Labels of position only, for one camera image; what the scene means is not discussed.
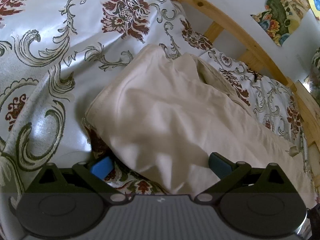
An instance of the white logo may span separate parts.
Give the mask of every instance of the white logo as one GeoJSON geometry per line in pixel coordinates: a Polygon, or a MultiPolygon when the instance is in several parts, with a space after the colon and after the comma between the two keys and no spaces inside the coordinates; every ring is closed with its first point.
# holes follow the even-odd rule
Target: white logo
{"type": "Polygon", "coordinates": [[[165,199],[163,197],[157,199],[158,202],[162,203],[162,201],[165,201],[165,199]]]}

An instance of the bed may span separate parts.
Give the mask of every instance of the bed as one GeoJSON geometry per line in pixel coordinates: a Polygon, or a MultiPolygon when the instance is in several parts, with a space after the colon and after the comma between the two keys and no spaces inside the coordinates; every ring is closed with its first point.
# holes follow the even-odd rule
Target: bed
{"type": "MultiPolygon", "coordinates": [[[[315,204],[319,202],[318,105],[300,82],[285,77],[248,33],[208,1],[0,0],[0,5],[1,209],[17,205],[45,163],[64,167],[109,150],[84,112],[147,44],[158,44],[171,59],[194,54],[219,70],[258,122],[297,146],[292,157],[313,179],[315,204]],[[214,21],[204,35],[192,30],[179,2],[214,21]],[[246,46],[239,59],[212,47],[224,29],[246,46]],[[259,74],[263,68],[272,78],[259,74]]],[[[125,194],[167,194],[118,160],[105,182],[125,194]]],[[[22,231],[13,233],[15,226],[12,215],[0,213],[3,239],[21,238],[22,231]]],[[[303,231],[308,234],[308,225],[303,231]]]]}

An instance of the crumpled fabric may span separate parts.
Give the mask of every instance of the crumpled fabric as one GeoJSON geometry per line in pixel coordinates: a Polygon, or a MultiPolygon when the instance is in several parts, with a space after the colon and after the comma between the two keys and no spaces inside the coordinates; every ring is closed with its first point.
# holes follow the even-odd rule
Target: crumpled fabric
{"type": "Polygon", "coordinates": [[[213,67],[210,82],[206,68],[196,56],[172,60],[148,45],[100,92],[86,118],[125,165],[172,194],[195,196],[218,182],[208,168],[210,153],[218,152],[257,168],[278,163],[313,207],[313,185],[288,154],[293,144],[258,123],[239,98],[235,103],[232,86],[213,67]]]}

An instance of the white wall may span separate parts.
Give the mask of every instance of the white wall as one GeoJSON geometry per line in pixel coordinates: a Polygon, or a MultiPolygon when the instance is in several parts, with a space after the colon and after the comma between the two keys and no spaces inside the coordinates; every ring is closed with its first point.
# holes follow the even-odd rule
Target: white wall
{"type": "MultiPolygon", "coordinates": [[[[290,77],[293,81],[298,79],[303,81],[308,75],[311,59],[316,49],[320,47],[320,22],[315,19],[311,10],[304,16],[299,28],[280,47],[269,38],[250,16],[250,14],[262,12],[266,0],[208,1],[244,28],[270,55],[284,75],[290,77]]],[[[196,31],[204,33],[211,20],[186,4],[183,4],[183,7],[191,26],[196,31]]],[[[244,46],[226,31],[220,34],[214,42],[214,46],[233,58],[237,58],[245,50],[244,46]]]]}

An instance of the floral bedspread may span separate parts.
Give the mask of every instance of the floral bedspread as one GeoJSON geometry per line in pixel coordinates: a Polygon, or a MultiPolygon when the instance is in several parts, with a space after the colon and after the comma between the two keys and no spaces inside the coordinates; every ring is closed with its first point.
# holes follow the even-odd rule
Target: floral bedspread
{"type": "MultiPolygon", "coordinates": [[[[93,152],[97,157],[108,149],[84,113],[144,46],[157,44],[172,59],[191,53],[213,60],[210,55],[215,50],[206,52],[212,49],[210,41],[191,29],[175,4],[173,0],[0,0],[1,209],[7,207],[4,193],[10,194],[13,208],[17,206],[47,162],[71,152],[93,152]]],[[[222,74],[256,111],[258,120],[285,138],[298,138],[300,123],[290,91],[273,81],[270,92],[263,90],[261,76],[255,83],[244,65],[234,68],[234,60],[221,57],[226,64],[222,74]],[[253,94],[258,95],[257,102],[253,94]],[[275,95],[285,95],[287,101],[281,104],[275,95]]],[[[118,160],[105,181],[126,194],[166,194],[118,160]]],[[[0,237],[20,239],[10,211],[5,211],[0,210],[0,237]]]]}
{"type": "Polygon", "coordinates": [[[258,122],[300,149],[301,117],[289,88],[250,70],[243,62],[231,59],[217,49],[209,50],[201,58],[229,81],[258,122]]]}

